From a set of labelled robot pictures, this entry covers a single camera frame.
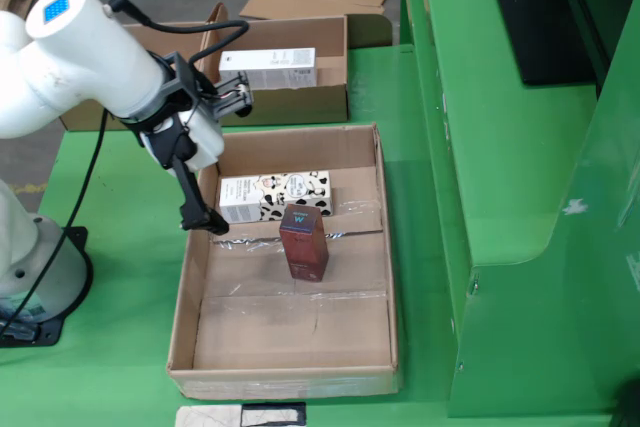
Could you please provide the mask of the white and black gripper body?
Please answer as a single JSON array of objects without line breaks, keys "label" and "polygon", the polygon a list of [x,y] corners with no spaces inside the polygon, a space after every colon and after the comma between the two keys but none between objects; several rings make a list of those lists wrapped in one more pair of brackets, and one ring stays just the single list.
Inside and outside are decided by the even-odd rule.
[{"label": "white and black gripper body", "polygon": [[145,119],[121,122],[168,171],[199,171],[217,163],[224,151],[221,126],[205,108],[160,108]]}]

